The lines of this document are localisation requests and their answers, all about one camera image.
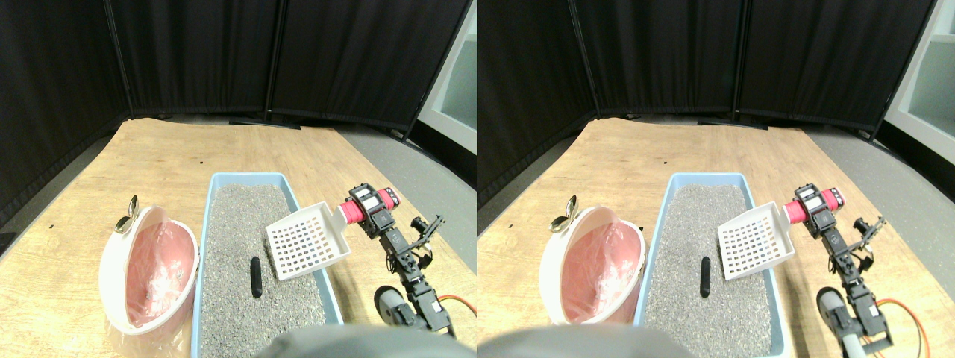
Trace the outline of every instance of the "black room divider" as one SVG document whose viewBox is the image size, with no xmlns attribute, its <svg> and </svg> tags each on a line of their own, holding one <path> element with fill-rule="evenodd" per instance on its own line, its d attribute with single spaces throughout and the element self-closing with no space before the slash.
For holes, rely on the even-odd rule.
<svg viewBox="0 0 955 358">
<path fill-rule="evenodd" d="M 483 205 L 597 111 L 566 0 L 486 2 L 477 18 L 477 202 Z"/>
<path fill-rule="evenodd" d="M 0 225 L 128 115 L 100 0 L 0 2 Z"/>
<path fill-rule="evenodd" d="M 738 111 L 876 131 L 933 3 L 482 4 L 478 207 L 594 117 Z"/>
<path fill-rule="evenodd" d="M 875 131 L 932 3 L 753 1 L 739 112 Z"/>
<path fill-rule="evenodd" d="M 602 116 L 730 110 L 742 0 L 575 1 Z"/>
<path fill-rule="evenodd" d="M 468 5 L 289 0 L 272 112 L 409 130 Z"/>
<path fill-rule="evenodd" d="M 285 5 L 283 40 L 274 35 Z M 407 135 L 468 5 L 470 0 L 4 2 L 0 225 L 124 117 L 263 112 L 266 92 L 274 88 L 278 113 Z M 279 43 L 281 52 L 274 52 Z"/>
<path fill-rule="evenodd" d="M 137 116 L 262 112 L 275 0 L 112 0 Z"/>
</svg>

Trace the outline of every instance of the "wooden tabletop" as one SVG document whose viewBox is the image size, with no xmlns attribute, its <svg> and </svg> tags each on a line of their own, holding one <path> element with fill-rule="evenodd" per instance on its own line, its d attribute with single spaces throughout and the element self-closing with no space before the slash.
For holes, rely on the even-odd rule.
<svg viewBox="0 0 955 358">
<path fill-rule="evenodd" d="M 113 225 L 138 195 L 140 205 L 162 206 L 198 237 L 209 180 L 217 172 L 283 173 L 303 207 L 339 202 L 362 182 L 392 186 L 331 129 L 126 121 L 0 261 L 0 355 L 117 355 L 105 340 L 97 281 Z M 400 194 L 401 188 L 395 189 Z M 418 211 L 403 200 L 393 214 L 397 227 L 412 238 L 410 223 Z M 381 245 L 357 225 L 345 236 L 351 255 L 329 268 L 342 316 L 346 323 L 382 325 L 372 295 L 383 284 L 400 286 L 398 276 L 386 269 Z M 432 245 L 428 282 L 439 295 L 473 301 L 476 275 L 439 235 Z M 444 306 L 458 339 L 475 347 L 478 321 L 471 311 L 457 302 Z"/>
<path fill-rule="evenodd" d="M 480 340 L 514 329 L 550 324 L 538 289 L 547 224 L 577 195 L 581 208 L 601 204 L 644 227 L 652 240 L 660 203 L 676 172 L 739 172 L 756 204 L 788 202 L 807 182 L 837 186 L 848 203 L 837 214 L 848 242 L 859 239 L 853 221 L 880 215 L 858 187 L 798 129 L 760 131 L 727 126 L 669 126 L 619 118 L 592 121 L 574 144 L 478 240 Z M 915 311 L 932 351 L 955 351 L 955 304 L 892 228 L 892 218 L 872 246 L 876 261 L 862 277 L 879 299 L 894 298 Z M 779 294 L 792 334 L 794 356 L 839 356 L 834 335 L 819 318 L 816 294 L 839 288 L 828 272 L 822 242 L 794 226 L 796 255 L 776 267 Z M 914 356 L 915 324 L 905 312 L 883 306 L 895 346 L 886 357 Z"/>
</svg>

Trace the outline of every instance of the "metal clip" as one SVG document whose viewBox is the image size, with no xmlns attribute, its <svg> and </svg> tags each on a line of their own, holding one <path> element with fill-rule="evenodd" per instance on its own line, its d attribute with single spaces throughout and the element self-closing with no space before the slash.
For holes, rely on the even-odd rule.
<svg viewBox="0 0 955 358">
<path fill-rule="evenodd" d="M 548 229 L 552 233 L 559 233 L 570 226 L 570 223 L 577 219 L 577 196 L 570 197 L 570 200 L 567 201 L 567 207 L 564 209 L 566 216 L 557 217 L 552 222 Z"/>
<path fill-rule="evenodd" d="M 129 228 L 133 226 L 133 221 L 139 216 L 139 201 L 135 195 L 129 200 L 128 214 L 129 215 L 125 217 L 119 218 L 116 226 L 113 227 L 113 231 L 116 231 L 118 234 L 125 234 L 126 230 L 129 230 Z"/>
</svg>

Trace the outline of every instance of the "gray fabric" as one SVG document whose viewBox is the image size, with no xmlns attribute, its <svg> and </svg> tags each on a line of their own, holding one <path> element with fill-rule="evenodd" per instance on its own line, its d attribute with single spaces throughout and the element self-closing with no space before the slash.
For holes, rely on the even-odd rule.
<svg viewBox="0 0 955 358">
<path fill-rule="evenodd" d="M 309 326 L 275 337 L 256 357 L 447 357 L 477 356 L 451 337 L 389 326 Z"/>
<path fill-rule="evenodd" d="M 629 325 L 552 326 L 508 333 L 477 348 L 480 357 L 680 358 L 690 352 L 659 330 Z"/>
</svg>

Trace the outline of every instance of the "pink plastic bag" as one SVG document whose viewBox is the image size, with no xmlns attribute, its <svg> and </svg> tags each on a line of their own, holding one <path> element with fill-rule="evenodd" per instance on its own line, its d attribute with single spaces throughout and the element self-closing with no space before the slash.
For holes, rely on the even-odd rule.
<svg viewBox="0 0 955 358">
<path fill-rule="evenodd" d="M 131 230 L 113 234 L 100 267 L 100 293 L 116 293 L 122 300 L 112 299 L 114 296 L 104 299 L 107 310 L 125 303 L 125 310 L 119 312 L 126 317 L 113 316 L 120 327 L 106 320 L 107 341 L 117 352 L 131 357 L 188 354 L 197 274 L 195 238 L 184 224 L 170 220 L 166 211 L 155 205 L 139 213 Z M 120 291 L 112 283 L 124 287 Z"/>
<path fill-rule="evenodd" d="M 641 246 L 640 235 L 623 221 L 600 225 L 571 243 L 561 275 L 562 306 L 568 322 L 580 324 L 609 309 L 623 313 L 604 322 L 632 322 L 637 293 L 630 285 L 640 274 Z M 628 297 L 618 304 L 621 296 Z"/>
</svg>

